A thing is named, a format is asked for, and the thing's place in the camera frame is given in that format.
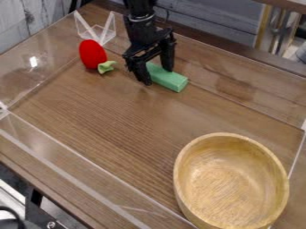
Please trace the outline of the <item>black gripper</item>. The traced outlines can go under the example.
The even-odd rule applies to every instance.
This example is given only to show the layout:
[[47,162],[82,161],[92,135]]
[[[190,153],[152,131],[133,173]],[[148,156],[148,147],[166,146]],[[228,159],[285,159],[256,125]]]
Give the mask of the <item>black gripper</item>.
[[145,86],[152,85],[150,74],[145,62],[160,56],[162,68],[170,72],[174,66],[174,36],[173,29],[158,29],[154,26],[154,15],[134,19],[122,16],[124,26],[130,41],[130,46],[122,53],[122,58],[130,64],[137,81]]

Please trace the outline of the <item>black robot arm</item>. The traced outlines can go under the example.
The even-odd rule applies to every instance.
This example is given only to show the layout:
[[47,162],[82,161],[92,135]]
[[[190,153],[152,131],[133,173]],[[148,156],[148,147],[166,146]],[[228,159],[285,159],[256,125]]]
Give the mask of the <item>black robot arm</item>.
[[154,26],[156,0],[122,0],[128,12],[122,15],[130,46],[122,53],[128,71],[145,86],[152,84],[146,63],[160,56],[162,68],[170,72],[174,66],[173,29]]

